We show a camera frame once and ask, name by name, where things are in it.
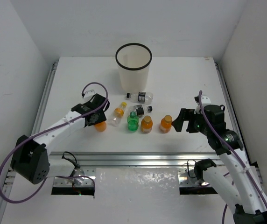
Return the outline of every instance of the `white wall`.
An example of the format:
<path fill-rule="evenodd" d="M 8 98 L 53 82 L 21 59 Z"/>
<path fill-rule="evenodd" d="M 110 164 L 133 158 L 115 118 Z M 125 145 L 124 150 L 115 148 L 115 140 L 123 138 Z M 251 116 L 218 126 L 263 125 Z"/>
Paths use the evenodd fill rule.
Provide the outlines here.
<path fill-rule="evenodd" d="M 267 190 L 267 1 L 248 1 L 222 68 L 247 149 Z"/>
<path fill-rule="evenodd" d="M 0 164 L 30 134 L 49 67 L 9 0 L 0 0 Z"/>
<path fill-rule="evenodd" d="M 48 62 L 113 56 L 141 42 L 155 56 L 220 59 L 246 0 L 11 0 Z"/>

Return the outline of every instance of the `wire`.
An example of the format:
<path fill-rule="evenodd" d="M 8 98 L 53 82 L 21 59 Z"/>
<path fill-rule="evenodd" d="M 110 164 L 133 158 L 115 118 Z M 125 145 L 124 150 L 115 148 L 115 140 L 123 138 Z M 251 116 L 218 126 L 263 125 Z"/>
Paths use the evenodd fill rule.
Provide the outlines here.
<path fill-rule="evenodd" d="M 194 176 L 194 177 L 191 177 L 191 176 L 190 176 L 189 161 L 190 161 L 190 160 L 188 160 L 188 161 L 187 161 L 187 170 L 188 170 L 188 175 L 189 175 L 189 177 L 190 177 L 190 178 L 194 179 L 194 178 L 196 178 L 196 176 Z"/>
<path fill-rule="evenodd" d="M 74 161 L 77 163 L 77 159 L 76 159 L 76 157 L 74 156 L 74 154 L 72 154 L 71 152 L 68 152 L 68 151 L 63 152 L 62 159 L 66 159 L 65 156 L 64 156 L 65 153 L 71 155 L 71 156 L 74 158 Z"/>
<path fill-rule="evenodd" d="M 224 207 L 224 211 L 223 211 L 222 224 L 225 224 L 225 215 L 226 215 L 227 208 L 228 208 L 228 205 L 226 204 Z"/>
<path fill-rule="evenodd" d="M 0 178 L 1 178 L 2 170 L 3 170 L 4 166 L 6 165 L 6 163 L 7 163 L 8 160 L 10 159 L 10 157 L 11 157 L 11 156 L 12 156 L 12 155 L 13 155 L 13 154 L 14 154 L 14 153 L 15 153 L 21 146 L 23 146 L 23 145 L 26 144 L 27 142 L 31 141 L 32 139 L 34 139 L 34 138 L 36 138 L 36 137 L 38 137 L 38 136 L 40 136 L 40 135 L 43 135 L 43 134 L 48 133 L 48 132 L 50 132 L 50 131 L 56 130 L 56 129 L 58 129 L 58 128 L 61 128 L 61 127 L 65 126 L 65 125 L 68 125 L 69 123 L 72 123 L 73 121 L 76 121 L 76 120 L 78 120 L 78 119 L 80 119 L 80 118 L 84 118 L 84 117 L 86 117 L 86 116 L 88 116 L 88 115 L 90 115 L 90 114 L 92 114 L 92 113 L 95 113 L 96 111 L 98 111 L 99 109 L 101 109 L 102 107 L 105 106 L 105 104 L 106 104 L 107 101 L 108 101 L 108 92 L 107 92 L 107 89 L 105 88 L 105 86 L 102 85 L 101 83 L 92 82 L 92 83 L 87 84 L 87 85 L 84 87 L 82 93 L 85 91 L 85 89 L 86 89 L 88 86 L 90 86 L 90 85 L 92 85 L 92 84 L 100 85 L 100 86 L 105 90 L 105 100 L 104 100 L 104 102 L 103 102 L 98 108 L 96 108 L 96 109 L 94 109 L 94 110 L 92 110 L 92 111 L 90 111 L 90 112 L 87 112 L 87 113 L 85 113 L 85 114 L 82 114 L 81 116 L 78 116 L 78 117 L 76 117 L 76 118 L 74 118 L 74 119 L 71 119 L 69 122 L 65 122 L 65 123 L 60 124 L 60 125 L 58 125 L 58 126 L 49 128 L 49 129 L 44 130 L 44 131 L 42 131 L 42 132 L 40 132 L 40 133 L 37 133 L 37 134 L 35 134 L 35 135 L 32 135 L 32 136 L 30 136 L 29 138 L 27 138 L 26 140 L 24 140 L 23 142 L 21 142 L 20 144 L 18 144 L 18 145 L 17 145 L 17 146 L 16 146 L 16 147 L 15 147 L 15 148 L 14 148 L 8 155 L 7 155 L 7 156 L 6 156 L 6 158 L 5 158 L 4 161 L 2 162 L 2 164 L 1 164 L 1 166 L 0 166 Z M 45 184 L 45 181 L 46 181 L 46 178 L 43 180 L 43 182 L 41 183 L 41 185 L 39 186 L 39 188 L 37 189 L 37 191 L 35 191 L 32 195 L 30 195 L 29 197 L 27 197 L 27 198 L 25 198 L 25 199 L 15 201 L 15 200 L 11 200 L 11 199 L 7 198 L 7 197 L 4 195 L 4 193 L 2 192 L 1 185 L 0 185 L 0 196 L 1 196 L 6 202 L 13 203 L 13 204 L 18 204 L 18 203 L 26 202 L 27 200 L 31 199 L 32 197 L 34 197 L 34 196 L 39 192 L 39 190 L 40 190 L 40 189 L 42 188 L 42 186 Z"/>
<path fill-rule="evenodd" d="M 201 108 L 201 112 L 202 112 L 202 115 L 204 117 L 204 120 L 205 122 L 207 123 L 208 127 L 211 129 L 211 131 L 215 134 L 215 136 L 221 141 L 222 144 L 224 144 L 225 146 L 228 147 L 228 149 L 236 156 L 236 158 L 238 159 L 238 161 L 240 162 L 241 166 L 243 168 L 246 168 L 246 165 L 245 163 L 242 161 L 242 159 L 240 158 L 240 156 L 234 151 L 234 149 L 225 141 L 223 140 L 223 138 L 216 132 L 216 130 L 213 128 L 213 126 L 211 125 L 210 121 L 208 120 L 206 114 L 205 114 L 205 111 L 204 111 L 204 108 L 203 108 L 203 105 L 202 105 L 202 100 L 201 100 L 201 96 L 202 96 L 202 90 L 200 90 L 199 92 L 199 106 Z M 249 177 L 250 181 L 252 182 L 253 186 L 256 188 L 259 196 L 261 197 L 266 209 L 267 209 L 267 202 L 263 196 L 263 194 L 261 193 L 258 185 L 256 184 L 254 178 L 252 177 L 252 175 L 250 174 L 250 172 L 248 170 L 246 170 L 246 174 L 247 176 Z"/>

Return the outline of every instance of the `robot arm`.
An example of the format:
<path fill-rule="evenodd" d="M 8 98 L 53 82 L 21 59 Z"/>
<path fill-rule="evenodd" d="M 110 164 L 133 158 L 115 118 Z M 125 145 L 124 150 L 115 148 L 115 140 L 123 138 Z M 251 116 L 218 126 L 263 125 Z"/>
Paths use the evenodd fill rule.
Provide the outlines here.
<path fill-rule="evenodd" d="M 236 188 L 218 172 L 216 164 L 210 159 L 195 163 L 194 173 L 197 179 L 209 182 L 217 191 L 229 206 L 232 214 L 234 214 L 233 218 L 236 224 L 267 224 L 267 196 L 262 191 L 261 186 L 250 169 L 245 151 L 242 149 L 243 145 L 238 135 L 234 131 L 226 129 L 225 107 L 223 105 L 211 105 L 211 101 L 207 96 L 201 96 L 205 115 L 212 127 L 242 159 L 246 166 L 245 168 L 241 166 L 237 157 L 231 153 L 228 147 L 222 144 L 212 132 L 200 111 L 199 98 L 195 97 L 195 100 L 198 103 L 198 107 L 196 109 L 181 109 L 178 118 L 173 121 L 172 126 L 177 132 L 181 132 L 183 122 L 188 121 L 187 132 L 200 132 L 204 134 L 208 139 L 209 145 L 216 151 L 221 161 L 228 168 Z M 265 202 L 250 181 L 246 171 L 250 173 L 253 177 L 253 181 L 258 185 Z"/>
<path fill-rule="evenodd" d="M 84 104 L 74 106 L 62 119 L 53 124 L 48 129 L 61 126 L 58 129 L 47 132 L 28 141 L 20 147 L 11 160 L 11 168 L 21 174 L 33 184 L 42 182 L 46 177 L 70 176 L 79 165 L 65 159 L 49 159 L 51 151 L 65 138 L 75 131 L 86 126 L 92 126 L 106 120 L 105 111 L 109 107 L 109 102 L 97 112 L 85 118 L 78 118 L 102 105 L 105 97 L 95 94 L 92 99 Z M 16 145 L 28 139 L 23 135 Z"/>

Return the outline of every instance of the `clear plastic bottle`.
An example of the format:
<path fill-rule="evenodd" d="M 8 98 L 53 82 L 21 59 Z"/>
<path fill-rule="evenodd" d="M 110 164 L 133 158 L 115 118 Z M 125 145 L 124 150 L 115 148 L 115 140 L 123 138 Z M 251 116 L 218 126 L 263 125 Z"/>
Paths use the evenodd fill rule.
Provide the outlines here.
<path fill-rule="evenodd" d="M 151 104 L 153 94 L 150 92 L 128 93 L 126 98 L 129 98 L 134 103 Z"/>
<path fill-rule="evenodd" d="M 150 116 L 145 116 L 141 122 L 141 131 L 149 133 L 152 130 L 153 122 Z"/>
<path fill-rule="evenodd" d="M 144 106 L 142 104 L 136 106 L 130 106 L 129 111 L 134 111 L 137 113 L 139 118 L 143 117 L 146 113 L 152 112 L 152 106 Z"/>
<path fill-rule="evenodd" d="M 124 115 L 124 111 L 126 108 L 127 103 L 126 102 L 122 102 L 120 104 L 119 107 L 117 107 L 114 112 L 112 113 L 112 115 L 110 116 L 110 118 L 108 119 L 108 123 L 117 127 Z"/>
<path fill-rule="evenodd" d="M 166 115 L 161 121 L 160 130 L 163 133 L 168 133 L 171 130 L 171 127 L 172 127 L 172 117 L 170 115 Z"/>
<path fill-rule="evenodd" d="M 135 132 L 139 127 L 139 118 L 136 112 L 131 111 L 127 117 L 127 127 L 129 131 Z"/>

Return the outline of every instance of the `reflective metal surface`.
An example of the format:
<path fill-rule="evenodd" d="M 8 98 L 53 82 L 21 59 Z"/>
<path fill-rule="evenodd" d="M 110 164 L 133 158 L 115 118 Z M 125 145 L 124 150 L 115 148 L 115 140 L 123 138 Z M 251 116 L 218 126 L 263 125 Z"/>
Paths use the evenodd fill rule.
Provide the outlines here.
<path fill-rule="evenodd" d="M 223 166 L 222 161 L 215 153 L 186 153 L 186 154 L 102 154 L 102 153 L 76 153 L 72 152 L 81 165 L 84 174 L 95 179 L 96 168 L 177 168 L 180 187 L 198 186 L 195 181 L 190 181 L 187 175 L 187 163 L 189 169 L 193 169 L 194 160 L 212 159 L 218 166 Z M 60 159 L 62 153 L 54 152 L 52 159 Z M 72 183 L 66 179 L 55 178 L 53 187 L 71 187 Z M 92 181 L 86 179 L 82 187 L 93 187 Z"/>

